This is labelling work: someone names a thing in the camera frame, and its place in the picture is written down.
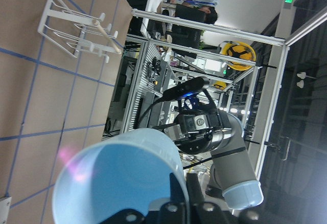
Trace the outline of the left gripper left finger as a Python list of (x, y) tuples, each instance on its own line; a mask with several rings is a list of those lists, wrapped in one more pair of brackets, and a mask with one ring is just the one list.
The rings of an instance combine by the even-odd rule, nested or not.
[(189, 196), (186, 185), (180, 183), (175, 174), (170, 173), (170, 201), (173, 203), (188, 203)]

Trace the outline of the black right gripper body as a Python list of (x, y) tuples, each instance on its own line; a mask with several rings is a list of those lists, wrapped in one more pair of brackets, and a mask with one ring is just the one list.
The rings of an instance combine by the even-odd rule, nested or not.
[(224, 133), (230, 132), (228, 113), (224, 110), (217, 109), (215, 105), (200, 104), (192, 107), (192, 109), (183, 109), (179, 115), (182, 114), (207, 115), (211, 126), (211, 129), (201, 131), (199, 133), (188, 134), (188, 139), (181, 142), (176, 142), (177, 148), (184, 153), (199, 154), (214, 150), (223, 140)]

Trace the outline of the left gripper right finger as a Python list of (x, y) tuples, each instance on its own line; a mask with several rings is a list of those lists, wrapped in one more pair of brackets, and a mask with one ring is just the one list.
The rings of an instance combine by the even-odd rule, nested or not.
[(196, 173), (186, 174), (186, 187), (191, 204), (199, 204), (204, 201), (202, 190)]

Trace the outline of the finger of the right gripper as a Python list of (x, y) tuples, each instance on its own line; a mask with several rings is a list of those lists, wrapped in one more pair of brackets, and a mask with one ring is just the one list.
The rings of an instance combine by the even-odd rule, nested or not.
[(189, 138), (187, 133), (182, 132), (179, 124), (174, 124), (163, 129), (163, 132), (174, 142), (181, 142)]
[(207, 115), (178, 115), (177, 123), (183, 134), (199, 133), (211, 129)]

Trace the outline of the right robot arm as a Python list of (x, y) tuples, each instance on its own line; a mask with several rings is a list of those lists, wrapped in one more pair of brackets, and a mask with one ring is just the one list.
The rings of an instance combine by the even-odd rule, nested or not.
[(264, 196), (243, 139), (240, 120), (210, 105), (183, 109), (160, 129), (186, 154), (209, 152), (212, 165), (205, 194), (220, 198), (230, 209), (260, 205)]

